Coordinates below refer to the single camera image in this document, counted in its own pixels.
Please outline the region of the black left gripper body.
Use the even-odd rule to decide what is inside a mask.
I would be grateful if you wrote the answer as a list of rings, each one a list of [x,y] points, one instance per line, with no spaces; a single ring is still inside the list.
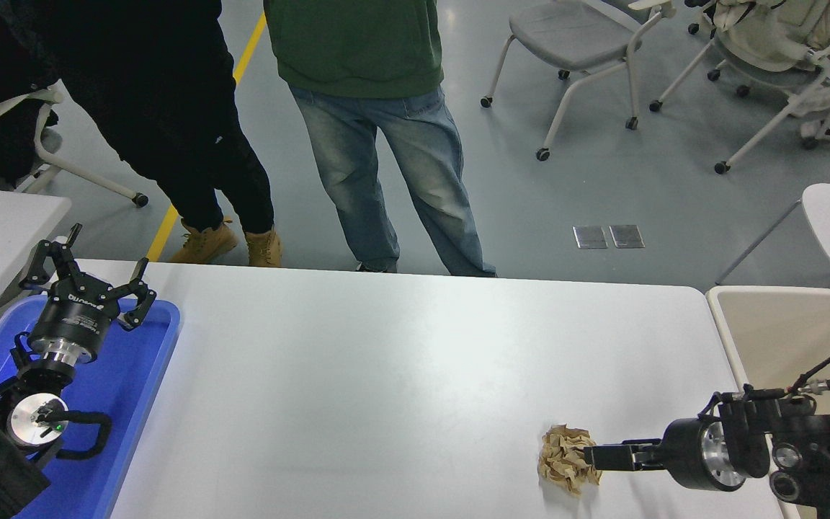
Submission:
[[[84,280],[82,291],[72,280],[57,280],[48,289],[48,298],[27,345],[38,354],[59,341],[76,346],[82,357],[101,352],[113,319],[120,314],[119,303],[107,298],[113,287],[101,280]]]

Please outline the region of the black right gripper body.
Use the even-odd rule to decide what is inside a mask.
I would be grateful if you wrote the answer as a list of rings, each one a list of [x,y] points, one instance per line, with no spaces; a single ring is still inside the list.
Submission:
[[[698,418],[675,420],[662,438],[662,466],[675,482],[688,489],[708,489],[702,447],[706,426]]]

